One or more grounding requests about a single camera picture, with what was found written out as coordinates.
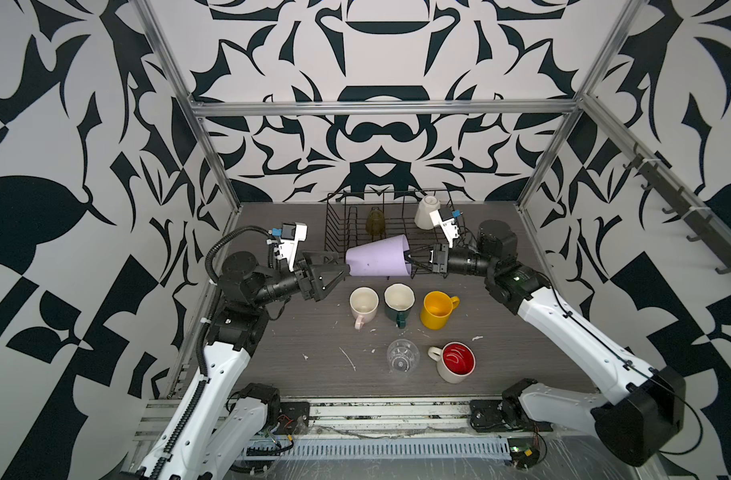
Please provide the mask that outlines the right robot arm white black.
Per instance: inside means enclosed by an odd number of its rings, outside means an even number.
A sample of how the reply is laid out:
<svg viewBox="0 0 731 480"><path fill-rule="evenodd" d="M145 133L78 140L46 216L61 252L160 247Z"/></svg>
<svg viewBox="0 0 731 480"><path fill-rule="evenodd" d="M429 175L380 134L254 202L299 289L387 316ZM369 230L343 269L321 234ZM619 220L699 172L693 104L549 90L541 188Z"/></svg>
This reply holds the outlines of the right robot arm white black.
<svg viewBox="0 0 731 480"><path fill-rule="evenodd" d="M403 258L419 271L483 278L491 298L549 338L593 384L581 393L525 378L507 388L495 410L473 409L479 432L563 426L597 438L613 456L644 466L663 452L685 426L685 380L671 367L654 368L634 356L573 309L549 278L519 261L517 234L509 224L487 220L473 246L459 234L421 247L429 259L409 250Z"/></svg>

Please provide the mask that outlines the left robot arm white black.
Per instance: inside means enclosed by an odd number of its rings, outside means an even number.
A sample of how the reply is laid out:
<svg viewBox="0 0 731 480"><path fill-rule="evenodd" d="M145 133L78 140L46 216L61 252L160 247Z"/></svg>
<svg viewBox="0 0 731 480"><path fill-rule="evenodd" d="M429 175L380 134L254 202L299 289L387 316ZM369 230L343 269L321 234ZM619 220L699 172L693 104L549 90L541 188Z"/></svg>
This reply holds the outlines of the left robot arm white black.
<svg viewBox="0 0 731 480"><path fill-rule="evenodd" d="M349 272L332 252L300 252L306 238L299 222L249 225L207 252L204 266L216 296L195 337L197 372L149 454L119 478L222 479L239 472L236 462L257 433L275 430L278 390L259 383L239 392L233 387L271 322L270 304L287 304L295 294L319 302Z"/></svg>

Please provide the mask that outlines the olive textured glass cup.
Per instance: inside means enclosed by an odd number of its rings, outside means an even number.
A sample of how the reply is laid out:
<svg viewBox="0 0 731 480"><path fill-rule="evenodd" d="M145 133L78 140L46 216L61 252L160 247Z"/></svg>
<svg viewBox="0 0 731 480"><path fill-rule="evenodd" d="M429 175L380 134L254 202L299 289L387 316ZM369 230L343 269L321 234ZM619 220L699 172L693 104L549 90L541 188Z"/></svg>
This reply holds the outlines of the olive textured glass cup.
<svg viewBox="0 0 731 480"><path fill-rule="evenodd" d="M367 220L365 220L365 231L373 239L383 239L385 237L385 228L387 228L387 222L385 221L385 212L377 206L373 206Z"/></svg>

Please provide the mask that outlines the lilac plastic cup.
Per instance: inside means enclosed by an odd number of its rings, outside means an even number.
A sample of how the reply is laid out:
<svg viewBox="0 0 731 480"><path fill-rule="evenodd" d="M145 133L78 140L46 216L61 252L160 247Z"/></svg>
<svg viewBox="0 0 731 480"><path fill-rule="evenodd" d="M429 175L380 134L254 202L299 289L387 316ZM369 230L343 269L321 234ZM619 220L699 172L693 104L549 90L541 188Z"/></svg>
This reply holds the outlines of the lilac plastic cup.
<svg viewBox="0 0 731 480"><path fill-rule="evenodd" d="M411 266L405 260L407 236L399 235L347 250L345 262L352 277L407 277Z"/></svg>

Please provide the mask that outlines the white faceted mug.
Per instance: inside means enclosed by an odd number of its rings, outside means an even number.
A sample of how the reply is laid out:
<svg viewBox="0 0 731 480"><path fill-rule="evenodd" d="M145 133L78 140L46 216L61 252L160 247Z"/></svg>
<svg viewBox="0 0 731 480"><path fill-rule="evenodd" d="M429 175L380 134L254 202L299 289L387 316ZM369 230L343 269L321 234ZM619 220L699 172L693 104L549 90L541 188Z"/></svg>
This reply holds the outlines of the white faceted mug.
<svg viewBox="0 0 731 480"><path fill-rule="evenodd" d="M417 206L417 213L415 213L415 226L422 230L433 230L435 228L433 212L439 211L439 208L441 208L441 202L435 196L423 197Z"/></svg>

